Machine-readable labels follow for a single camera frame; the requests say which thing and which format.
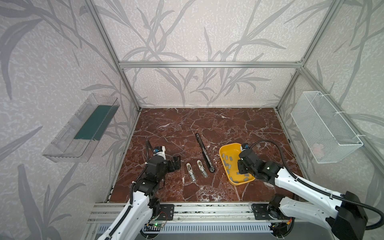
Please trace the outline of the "white mini stapler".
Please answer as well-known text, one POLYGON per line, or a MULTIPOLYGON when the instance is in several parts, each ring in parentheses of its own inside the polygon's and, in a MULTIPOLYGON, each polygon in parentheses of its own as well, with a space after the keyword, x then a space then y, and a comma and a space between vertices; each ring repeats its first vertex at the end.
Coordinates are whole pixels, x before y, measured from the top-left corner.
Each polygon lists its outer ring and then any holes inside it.
POLYGON ((207 178, 207 177, 208 177, 208 174, 207 174, 207 172, 206 172, 206 170, 205 170, 205 167, 204 167, 203 163, 201 162, 201 160, 197 160, 197 164, 198 164, 198 167, 199 167, 199 169, 200 169, 200 171, 201 171, 203 177, 204 177, 204 178, 207 178))
POLYGON ((191 177, 192 182, 195 182, 197 179, 196 179, 196 175, 192 169, 192 165, 190 163, 187 163, 186 167, 187 167, 187 170, 188 170, 188 173, 191 177))

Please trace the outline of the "black stapler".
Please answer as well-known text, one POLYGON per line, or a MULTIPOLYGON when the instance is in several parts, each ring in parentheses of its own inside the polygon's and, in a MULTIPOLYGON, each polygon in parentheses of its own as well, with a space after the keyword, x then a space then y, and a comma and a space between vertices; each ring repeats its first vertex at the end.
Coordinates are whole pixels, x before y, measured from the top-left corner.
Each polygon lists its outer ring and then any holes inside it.
POLYGON ((202 142, 200 135, 198 133, 196 133, 195 136, 196 136, 196 139, 198 141, 200 148, 202 149, 202 154, 203 154, 203 157, 207 163, 207 166, 208 166, 210 173, 214 173, 216 171, 216 168, 214 167, 214 165, 213 165, 213 163, 212 163, 212 161, 208 155, 208 152, 207 152, 207 150, 206 150, 206 148, 202 142))

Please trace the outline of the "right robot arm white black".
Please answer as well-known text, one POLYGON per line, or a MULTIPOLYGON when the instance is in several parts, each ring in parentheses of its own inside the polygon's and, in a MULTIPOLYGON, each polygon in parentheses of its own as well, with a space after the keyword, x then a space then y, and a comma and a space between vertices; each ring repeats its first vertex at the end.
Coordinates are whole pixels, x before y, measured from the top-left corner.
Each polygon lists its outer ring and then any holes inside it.
POLYGON ((368 229, 368 206, 351 192, 344 194, 325 189, 292 173, 286 166, 263 161, 248 148, 241 147, 238 166, 242 174, 285 189, 304 202, 289 197, 275 197, 273 212, 306 220, 328 229, 339 240, 361 240, 368 229))

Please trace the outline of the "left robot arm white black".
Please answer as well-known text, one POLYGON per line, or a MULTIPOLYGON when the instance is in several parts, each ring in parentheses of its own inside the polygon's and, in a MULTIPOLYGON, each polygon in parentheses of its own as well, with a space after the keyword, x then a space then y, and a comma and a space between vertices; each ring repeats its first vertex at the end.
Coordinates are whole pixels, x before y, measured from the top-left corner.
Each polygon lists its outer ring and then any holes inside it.
POLYGON ((152 218, 160 214, 160 200, 155 197, 166 174, 181 168, 181 157, 166 160, 162 155, 152 156, 145 169, 133 182, 130 199, 100 240, 134 240, 152 218))

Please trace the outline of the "yellow plastic tray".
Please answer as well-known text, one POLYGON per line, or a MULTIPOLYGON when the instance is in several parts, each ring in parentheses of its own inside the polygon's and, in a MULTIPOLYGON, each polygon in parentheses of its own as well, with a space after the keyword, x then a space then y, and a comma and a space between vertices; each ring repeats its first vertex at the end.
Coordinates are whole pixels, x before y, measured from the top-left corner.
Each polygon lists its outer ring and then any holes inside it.
POLYGON ((242 146, 239 143, 224 145, 220 148, 219 153, 223 163, 227 178, 231 185, 240 186, 255 180, 248 172, 241 174, 238 168, 239 154, 242 146))

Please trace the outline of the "green circuit board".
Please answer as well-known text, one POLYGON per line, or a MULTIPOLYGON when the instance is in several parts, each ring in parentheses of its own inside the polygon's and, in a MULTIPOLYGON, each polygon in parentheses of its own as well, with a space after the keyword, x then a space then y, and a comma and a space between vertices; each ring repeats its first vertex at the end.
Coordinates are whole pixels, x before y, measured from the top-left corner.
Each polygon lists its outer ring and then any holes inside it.
POLYGON ((165 227, 166 223, 149 223, 144 226, 147 232, 159 232, 165 227))

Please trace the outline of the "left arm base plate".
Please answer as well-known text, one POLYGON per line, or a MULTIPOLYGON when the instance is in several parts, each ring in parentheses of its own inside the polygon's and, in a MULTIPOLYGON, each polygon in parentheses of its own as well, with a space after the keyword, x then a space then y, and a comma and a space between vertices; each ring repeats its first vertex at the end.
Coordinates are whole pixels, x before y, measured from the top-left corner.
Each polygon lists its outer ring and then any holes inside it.
POLYGON ((174 204, 160 204, 156 211, 156 221, 171 221, 174 218, 175 205, 174 204))

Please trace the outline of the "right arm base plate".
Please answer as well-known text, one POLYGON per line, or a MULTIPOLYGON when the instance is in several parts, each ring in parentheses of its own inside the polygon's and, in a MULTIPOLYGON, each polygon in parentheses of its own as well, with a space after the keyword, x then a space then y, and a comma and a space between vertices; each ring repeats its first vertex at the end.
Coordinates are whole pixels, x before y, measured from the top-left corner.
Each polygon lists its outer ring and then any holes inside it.
POLYGON ((284 220, 285 216, 281 211, 270 204, 256 204, 251 205, 252 212, 255 220, 284 220))

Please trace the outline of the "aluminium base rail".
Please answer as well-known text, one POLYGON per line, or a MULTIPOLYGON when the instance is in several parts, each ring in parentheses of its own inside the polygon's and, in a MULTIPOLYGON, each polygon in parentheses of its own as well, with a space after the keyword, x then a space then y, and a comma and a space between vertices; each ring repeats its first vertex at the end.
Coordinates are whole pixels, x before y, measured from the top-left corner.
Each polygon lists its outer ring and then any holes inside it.
MULTIPOLYGON (((255 220, 252 202, 174 202, 174 218, 167 223, 250 223, 275 222, 255 220)), ((125 203, 95 204, 88 224, 111 224, 125 207, 125 203)))

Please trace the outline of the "clear plastic wall bin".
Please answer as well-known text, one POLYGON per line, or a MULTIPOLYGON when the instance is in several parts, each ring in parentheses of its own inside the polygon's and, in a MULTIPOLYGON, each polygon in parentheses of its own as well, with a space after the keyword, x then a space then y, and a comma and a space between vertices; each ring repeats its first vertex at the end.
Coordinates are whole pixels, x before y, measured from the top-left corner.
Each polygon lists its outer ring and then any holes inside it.
POLYGON ((54 163, 86 163, 120 107, 117 97, 90 94, 43 151, 54 163))

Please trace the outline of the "aluminium frame crossbar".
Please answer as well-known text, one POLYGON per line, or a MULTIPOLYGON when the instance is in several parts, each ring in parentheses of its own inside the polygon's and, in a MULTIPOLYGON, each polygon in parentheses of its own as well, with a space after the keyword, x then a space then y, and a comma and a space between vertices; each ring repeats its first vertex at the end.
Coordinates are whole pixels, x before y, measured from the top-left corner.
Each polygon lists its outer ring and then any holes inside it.
POLYGON ((291 68, 301 66, 300 62, 192 62, 192 61, 136 61, 120 62, 121 69, 131 68, 291 68))

